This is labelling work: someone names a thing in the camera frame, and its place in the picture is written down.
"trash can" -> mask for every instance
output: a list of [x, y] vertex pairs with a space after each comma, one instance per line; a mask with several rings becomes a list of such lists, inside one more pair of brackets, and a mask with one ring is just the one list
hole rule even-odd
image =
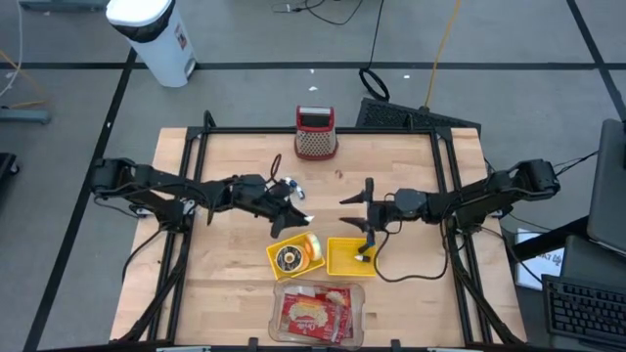
[[165, 87], [187, 84], [196, 58], [175, 0], [111, 0], [107, 19], [158, 83]]

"yellow tray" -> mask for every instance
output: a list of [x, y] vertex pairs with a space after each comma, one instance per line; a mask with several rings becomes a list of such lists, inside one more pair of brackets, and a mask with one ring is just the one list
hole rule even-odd
[[324, 266], [324, 264], [326, 264], [326, 260], [324, 259], [324, 255], [322, 255], [322, 257], [318, 260], [312, 260], [309, 263], [308, 268], [297, 272], [297, 273], [285, 273], [283, 271], [281, 271], [281, 269], [279, 269], [278, 265], [276, 264], [276, 261], [274, 260], [276, 258], [276, 255], [278, 254], [278, 251], [281, 250], [282, 247], [284, 247], [285, 245], [291, 244], [291, 245], [299, 245], [304, 247], [304, 239], [306, 239], [306, 235], [310, 234], [310, 232], [305, 232], [304, 234], [300, 234], [297, 236], [294, 236], [290, 239], [286, 239], [282, 242], [278, 242], [275, 244], [272, 244], [270, 246], [268, 246], [266, 248], [267, 250], [267, 258], [270, 260], [270, 264], [272, 264], [272, 271], [274, 272], [274, 277], [276, 278], [276, 280], [281, 279], [281, 278], [295, 278], [297, 276], [300, 276], [304, 273], [308, 273], [311, 270], [317, 269], [319, 267]]
[[329, 265], [326, 272], [333, 276], [358, 276], [374, 277], [374, 254], [376, 247], [373, 246], [363, 253], [372, 258], [369, 263], [356, 260], [355, 255], [359, 254], [359, 247], [365, 244], [366, 239], [329, 238], [326, 247], [329, 256]]

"computer keyboard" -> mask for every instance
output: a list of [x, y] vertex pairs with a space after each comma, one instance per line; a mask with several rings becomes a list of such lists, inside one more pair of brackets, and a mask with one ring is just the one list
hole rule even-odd
[[626, 288], [542, 276], [548, 331], [626, 346]]
[[414, 127], [468, 127], [480, 135], [480, 124], [437, 113], [416, 110], [399, 105], [363, 98], [357, 126], [407, 127], [409, 119]]

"wooden table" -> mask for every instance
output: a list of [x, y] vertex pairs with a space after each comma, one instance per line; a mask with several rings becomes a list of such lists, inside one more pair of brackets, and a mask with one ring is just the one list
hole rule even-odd
[[[178, 172], [185, 132], [185, 129], [161, 130], [155, 168]], [[463, 184], [484, 178], [485, 166], [476, 131], [453, 129], [453, 137]], [[218, 180], [243, 173], [267, 176], [274, 156], [283, 154], [279, 176], [290, 176], [301, 184], [307, 198], [295, 200], [295, 206], [315, 215], [315, 220], [308, 228], [284, 230], [279, 241], [310, 230], [320, 237], [324, 247], [329, 236], [363, 236], [337, 218], [364, 215], [362, 205], [339, 205], [338, 201], [360, 192], [366, 177], [373, 177], [376, 182], [375, 198], [400, 187], [438, 192], [428, 136], [344, 134], [339, 139], [335, 158], [303, 161], [292, 151], [293, 135], [211, 134], [202, 179]], [[441, 146], [448, 173], [443, 143]], [[193, 175], [191, 168], [188, 177]], [[452, 185], [449, 175], [447, 184]], [[269, 236], [271, 224], [239, 210], [216, 214], [209, 227], [205, 223], [203, 209], [196, 215], [176, 343], [246, 345], [250, 337], [258, 337], [260, 345], [280, 344], [267, 332], [274, 300], [274, 275], [265, 253], [265, 247], [276, 242]], [[484, 226], [500, 230], [496, 220], [487, 220]], [[155, 220], [140, 220], [134, 246], [156, 228]], [[512, 332], [525, 339], [503, 242], [486, 232], [473, 238], [487, 301]], [[164, 236], [130, 264], [112, 338], [127, 332], [153, 298], [163, 245]], [[393, 236], [380, 254], [380, 269], [388, 277], [436, 275], [442, 270], [443, 262], [438, 227], [423, 222], [405, 223], [402, 233]], [[350, 281], [363, 286], [366, 291], [364, 346], [388, 346], [393, 338], [400, 339], [407, 347], [463, 345], [450, 268], [441, 280], [409, 280], [399, 284], [388, 284], [380, 278], [329, 277], [325, 268], [302, 278]], [[468, 301], [473, 336], [479, 341], [478, 320], [469, 295]], [[168, 313], [166, 302], [162, 322], [166, 322]]]

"gray floor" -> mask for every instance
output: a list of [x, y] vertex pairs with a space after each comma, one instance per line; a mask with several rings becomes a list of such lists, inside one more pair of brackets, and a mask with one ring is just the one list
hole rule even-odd
[[[181, 13], [200, 62], [363, 62], [369, 59], [378, 1], [365, 1], [353, 21], [334, 27], [308, 14], [272, 14], [278, 1], [181, 0]], [[619, 0], [578, 0], [604, 60], [626, 62], [626, 24]], [[355, 0], [330, 1], [320, 13], [338, 20]], [[387, 0], [375, 60], [429, 62], [454, 1]], [[0, 0], [0, 49], [17, 57], [13, 0]], [[128, 45], [103, 14], [24, 13], [28, 63], [122, 63]], [[444, 62], [591, 63], [565, 1], [464, 2]], [[7, 71], [0, 71], [3, 86]], [[418, 107], [428, 70], [381, 69], [392, 103]], [[0, 212], [0, 350], [23, 347], [69, 216], [109, 109], [120, 70], [32, 70], [46, 89], [53, 122], [1, 124], [0, 151], [18, 154], [22, 173]], [[626, 89], [626, 72], [611, 73]], [[317, 91], [310, 91], [315, 86]], [[482, 123], [482, 146], [499, 168], [520, 159], [555, 162], [594, 151], [604, 119], [618, 119], [596, 70], [440, 70], [433, 111]], [[162, 88], [147, 70], [134, 70], [113, 126], [107, 156], [150, 162], [162, 127], [198, 125], [210, 109], [222, 126], [293, 124], [296, 105], [334, 106], [337, 123], [354, 125], [367, 96], [354, 69], [266, 69], [195, 72], [181, 89]], [[19, 79], [1, 105], [29, 101]], [[594, 162], [561, 177], [550, 200], [521, 203], [519, 217], [555, 227], [588, 211]], [[508, 229], [521, 224], [503, 221]], [[120, 290], [120, 271], [135, 223], [87, 206], [40, 348], [104, 343]], [[531, 341], [545, 344], [532, 292], [520, 291]]]

